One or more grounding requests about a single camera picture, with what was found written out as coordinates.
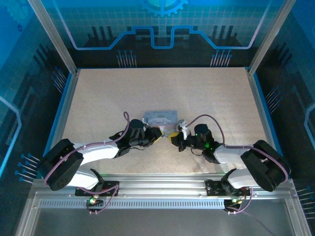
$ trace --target enclosure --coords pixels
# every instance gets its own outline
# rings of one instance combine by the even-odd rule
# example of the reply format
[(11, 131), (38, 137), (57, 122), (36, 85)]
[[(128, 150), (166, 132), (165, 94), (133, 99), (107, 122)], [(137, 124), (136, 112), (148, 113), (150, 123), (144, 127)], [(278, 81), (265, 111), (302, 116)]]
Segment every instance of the enclosure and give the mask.
[[(314, 10), (311, 0), (0, 1), (2, 235), (267, 235), (261, 223), (314, 235)], [(246, 212), (257, 219), (227, 215), (204, 181), (243, 165), (161, 138), (87, 164), (120, 182), (102, 214), (89, 216), (75, 188), (44, 185), (37, 164), (59, 140), (103, 141), (124, 129), (124, 111), (160, 110), (210, 114), (230, 145), (266, 140), (289, 181), (254, 186)]]

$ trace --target white platform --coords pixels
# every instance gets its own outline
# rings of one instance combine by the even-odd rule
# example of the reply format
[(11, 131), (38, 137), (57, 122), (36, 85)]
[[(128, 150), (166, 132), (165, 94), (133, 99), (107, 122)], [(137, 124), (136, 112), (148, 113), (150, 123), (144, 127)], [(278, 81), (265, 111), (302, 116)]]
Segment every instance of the white platform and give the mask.
[[(210, 114), (231, 145), (266, 139), (244, 68), (82, 69), (63, 138), (74, 143), (103, 141), (125, 128), (124, 111), (130, 119), (141, 119), (148, 110), (177, 110), (178, 118), (188, 122)], [(213, 121), (201, 118), (198, 123), (207, 123), (221, 142)], [(123, 157), (88, 165), (102, 174), (218, 170), (189, 149), (179, 153), (167, 138), (145, 151), (131, 150)]]

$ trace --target glass panel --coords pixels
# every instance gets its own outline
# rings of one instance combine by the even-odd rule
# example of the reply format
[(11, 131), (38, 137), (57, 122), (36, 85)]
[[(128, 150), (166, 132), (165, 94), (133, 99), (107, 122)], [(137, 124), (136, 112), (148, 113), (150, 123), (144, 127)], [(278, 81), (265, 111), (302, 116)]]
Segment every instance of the glass panel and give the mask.
[(14, 235), (69, 72), (26, 0), (0, 1), (0, 35), (0, 228)]
[(315, 2), (297, 0), (257, 70), (284, 157), (315, 232)]
[(283, 0), (45, 0), (78, 67), (249, 66)]

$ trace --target beige table surface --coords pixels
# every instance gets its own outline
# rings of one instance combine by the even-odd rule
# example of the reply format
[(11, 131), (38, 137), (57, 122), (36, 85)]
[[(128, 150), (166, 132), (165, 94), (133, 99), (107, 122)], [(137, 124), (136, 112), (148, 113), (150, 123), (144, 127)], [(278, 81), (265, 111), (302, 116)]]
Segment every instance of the beige table surface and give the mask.
[[(141, 119), (152, 110), (176, 110), (178, 119), (188, 122), (210, 114), (221, 124), (230, 145), (266, 139), (244, 68), (82, 69), (63, 138), (73, 143), (103, 141), (124, 129), (124, 111), (130, 119)], [(198, 123), (208, 124), (215, 140), (221, 142), (213, 121), (201, 118)], [(131, 150), (120, 158), (86, 165), (102, 174), (220, 170), (189, 149), (179, 153), (167, 138), (145, 151)]]

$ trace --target gear logo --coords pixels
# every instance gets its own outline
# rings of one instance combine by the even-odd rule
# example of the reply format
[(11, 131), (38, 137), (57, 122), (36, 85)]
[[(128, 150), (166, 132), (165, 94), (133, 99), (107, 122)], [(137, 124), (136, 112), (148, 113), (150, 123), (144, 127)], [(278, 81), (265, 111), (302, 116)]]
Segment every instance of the gear logo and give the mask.
[(0, 0), (0, 6), (6, 7), (12, 18), (19, 24), (29, 15), (27, 0)]
[(154, 16), (164, 17), (171, 16), (171, 13), (177, 14), (177, 10), (182, 10), (187, 0), (141, 0), (143, 10), (147, 10), (148, 14), (153, 13)]

